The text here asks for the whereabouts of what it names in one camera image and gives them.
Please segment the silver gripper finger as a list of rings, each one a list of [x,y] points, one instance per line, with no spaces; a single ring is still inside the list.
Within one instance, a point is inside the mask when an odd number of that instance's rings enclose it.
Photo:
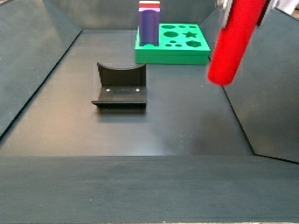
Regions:
[[[233,0],[216,0],[216,8],[219,9],[220,27],[224,28],[229,18],[229,10]]]
[[[268,13],[271,12],[271,10],[276,7],[276,5],[279,4],[280,0],[265,0],[265,4],[263,6],[263,10],[260,12],[257,21],[256,21],[256,27],[259,27],[267,18]]]

